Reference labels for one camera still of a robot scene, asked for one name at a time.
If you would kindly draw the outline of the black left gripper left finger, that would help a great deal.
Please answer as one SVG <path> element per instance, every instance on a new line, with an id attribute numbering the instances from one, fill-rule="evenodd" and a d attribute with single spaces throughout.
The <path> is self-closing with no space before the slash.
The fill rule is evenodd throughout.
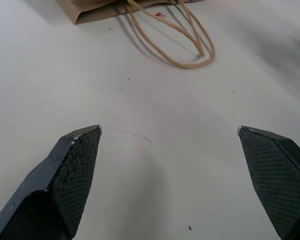
<path id="1" fill-rule="evenodd" d="M 0 212 L 0 240 L 73 240 L 91 190 L 100 125 L 62 136 Z"/>

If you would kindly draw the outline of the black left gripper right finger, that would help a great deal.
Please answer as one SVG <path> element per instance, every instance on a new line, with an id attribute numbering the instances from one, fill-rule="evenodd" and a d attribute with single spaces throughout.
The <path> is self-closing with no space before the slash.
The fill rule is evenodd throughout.
<path id="1" fill-rule="evenodd" d="M 300 147 L 276 133 L 239 126 L 253 188 L 281 240 L 300 240 Z"/>

